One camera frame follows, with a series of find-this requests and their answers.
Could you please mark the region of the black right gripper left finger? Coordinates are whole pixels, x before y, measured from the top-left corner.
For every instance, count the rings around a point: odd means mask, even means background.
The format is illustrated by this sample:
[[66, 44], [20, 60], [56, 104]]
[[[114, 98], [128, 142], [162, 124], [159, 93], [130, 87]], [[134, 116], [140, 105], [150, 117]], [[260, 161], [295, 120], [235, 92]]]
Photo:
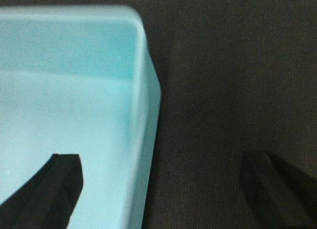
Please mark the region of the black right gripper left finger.
[[78, 154], [53, 154], [0, 206], [2, 229], [65, 229], [83, 189]]

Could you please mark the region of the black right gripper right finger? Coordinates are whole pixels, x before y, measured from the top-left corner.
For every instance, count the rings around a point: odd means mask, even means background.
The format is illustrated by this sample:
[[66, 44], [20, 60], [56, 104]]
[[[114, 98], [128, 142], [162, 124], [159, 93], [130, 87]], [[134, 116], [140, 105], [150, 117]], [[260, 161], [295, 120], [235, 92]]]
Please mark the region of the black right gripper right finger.
[[316, 178], [274, 153], [243, 153], [241, 189], [260, 228], [317, 227]]

